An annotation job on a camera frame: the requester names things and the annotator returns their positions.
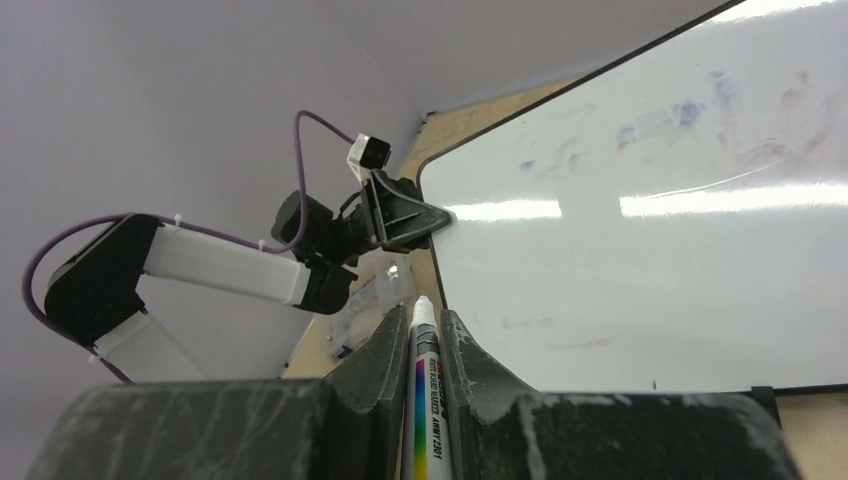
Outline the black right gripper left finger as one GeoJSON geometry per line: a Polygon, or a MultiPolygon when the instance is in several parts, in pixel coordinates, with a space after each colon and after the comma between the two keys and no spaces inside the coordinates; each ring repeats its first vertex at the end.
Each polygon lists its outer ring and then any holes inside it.
{"type": "Polygon", "coordinates": [[[124,384],[60,416],[31,479],[391,479],[408,313],[321,378],[124,384]]]}

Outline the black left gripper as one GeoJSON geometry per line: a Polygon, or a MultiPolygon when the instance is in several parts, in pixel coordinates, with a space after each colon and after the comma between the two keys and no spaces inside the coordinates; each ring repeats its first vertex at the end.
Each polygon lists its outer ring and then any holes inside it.
{"type": "Polygon", "coordinates": [[[382,170],[371,172],[368,185],[339,209],[345,253],[383,249],[409,253],[427,248],[427,238],[452,222],[446,210],[427,204],[409,179],[395,180],[382,170]],[[380,238],[378,229],[384,229],[380,238]]]}

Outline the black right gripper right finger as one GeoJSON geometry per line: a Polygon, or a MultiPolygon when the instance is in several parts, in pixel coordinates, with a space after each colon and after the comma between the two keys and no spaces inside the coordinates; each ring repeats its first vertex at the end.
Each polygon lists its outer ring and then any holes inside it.
{"type": "Polygon", "coordinates": [[[797,479],[777,423],[734,394],[544,393],[440,314],[458,479],[797,479]]]}

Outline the white whiteboard marker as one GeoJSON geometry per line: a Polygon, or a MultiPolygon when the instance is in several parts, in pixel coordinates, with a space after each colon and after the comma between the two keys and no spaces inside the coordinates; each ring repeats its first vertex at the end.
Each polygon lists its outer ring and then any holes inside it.
{"type": "Polygon", "coordinates": [[[409,360],[401,477],[453,477],[447,404],[435,309],[419,297],[409,328],[409,360]]]}

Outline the white whiteboard with black frame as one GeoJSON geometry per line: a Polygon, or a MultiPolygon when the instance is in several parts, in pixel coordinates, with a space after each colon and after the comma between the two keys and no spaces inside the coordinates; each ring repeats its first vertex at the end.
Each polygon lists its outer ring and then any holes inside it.
{"type": "Polygon", "coordinates": [[[446,305],[542,391],[847,381],[847,5],[744,1],[427,160],[446,305]]]}

